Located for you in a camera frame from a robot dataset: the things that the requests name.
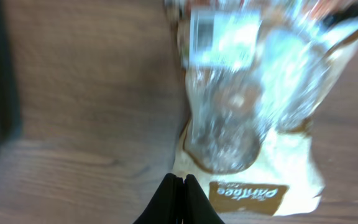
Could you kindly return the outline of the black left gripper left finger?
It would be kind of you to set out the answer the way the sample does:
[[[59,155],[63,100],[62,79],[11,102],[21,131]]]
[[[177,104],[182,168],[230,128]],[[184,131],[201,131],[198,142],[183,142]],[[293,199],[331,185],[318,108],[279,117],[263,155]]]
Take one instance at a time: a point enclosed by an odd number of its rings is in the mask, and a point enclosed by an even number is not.
[[[179,224],[183,221],[184,181],[167,174],[134,224]]]

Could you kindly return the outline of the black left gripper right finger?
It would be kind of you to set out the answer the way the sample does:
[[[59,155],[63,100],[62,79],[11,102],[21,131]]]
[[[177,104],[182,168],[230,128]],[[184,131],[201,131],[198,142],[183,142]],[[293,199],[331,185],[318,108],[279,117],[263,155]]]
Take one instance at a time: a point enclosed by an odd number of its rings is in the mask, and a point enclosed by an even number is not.
[[[215,212],[194,175],[185,179],[184,224],[225,224]]]

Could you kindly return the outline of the beige brown snack bag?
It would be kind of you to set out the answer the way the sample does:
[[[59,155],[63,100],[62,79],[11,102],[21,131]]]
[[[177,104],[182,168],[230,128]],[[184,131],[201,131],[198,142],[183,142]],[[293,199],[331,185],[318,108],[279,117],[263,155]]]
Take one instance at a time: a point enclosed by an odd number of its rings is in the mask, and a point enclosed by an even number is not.
[[[358,49],[358,1],[164,3],[191,116],[173,171],[217,212],[314,211],[312,116]]]

